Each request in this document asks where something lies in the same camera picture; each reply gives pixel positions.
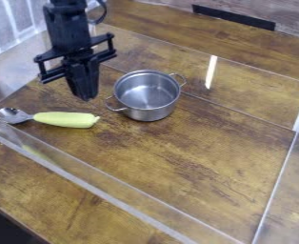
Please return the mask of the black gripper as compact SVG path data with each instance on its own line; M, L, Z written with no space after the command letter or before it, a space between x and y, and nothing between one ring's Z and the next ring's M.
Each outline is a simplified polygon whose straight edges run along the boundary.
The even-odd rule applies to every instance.
M99 91L99 62L118 56L114 47L112 33L91 37L90 25L98 25L107 16L107 5L98 19L87 15L87 3L47 3L43 6L46 26L52 44L52 49L35 57L40 67L40 80L47 84L62 77L67 77L68 86L75 96L88 101L96 98ZM52 70L46 69L44 62L63 57L66 60L80 58L80 62L92 58L83 64L62 65Z

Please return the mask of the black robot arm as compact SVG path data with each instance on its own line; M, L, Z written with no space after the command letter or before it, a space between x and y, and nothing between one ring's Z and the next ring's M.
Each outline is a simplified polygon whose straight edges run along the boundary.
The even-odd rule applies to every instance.
M35 57L40 67L40 80L47 84L66 78L75 96L84 101L99 93L100 63L115 58L114 33L91 37L90 24L98 25L106 18L91 20L87 15L87 0L50 0L43 6L47 31L52 49Z

